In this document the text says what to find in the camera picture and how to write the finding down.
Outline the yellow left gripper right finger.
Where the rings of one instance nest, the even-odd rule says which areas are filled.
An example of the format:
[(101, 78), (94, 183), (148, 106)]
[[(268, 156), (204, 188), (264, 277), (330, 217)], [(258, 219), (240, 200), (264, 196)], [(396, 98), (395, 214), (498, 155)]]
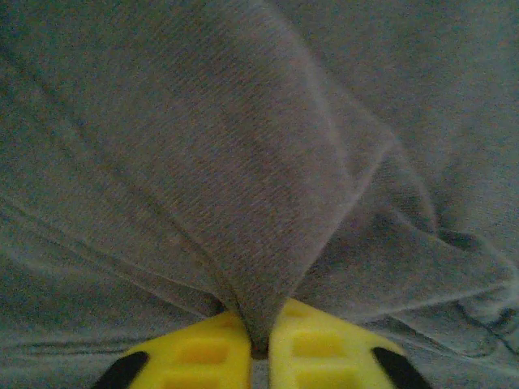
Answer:
[(271, 331), (268, 361), (271, 388), (431, 387), (391, 340), (294, 299)]

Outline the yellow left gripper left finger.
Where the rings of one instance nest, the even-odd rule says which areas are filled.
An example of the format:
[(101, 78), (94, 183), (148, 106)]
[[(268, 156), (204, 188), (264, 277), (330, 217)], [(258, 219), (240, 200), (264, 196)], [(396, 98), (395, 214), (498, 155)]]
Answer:
[(251, 342), (241, 320), (225, 312), (127, 350), (94, 388), (246, 389)]

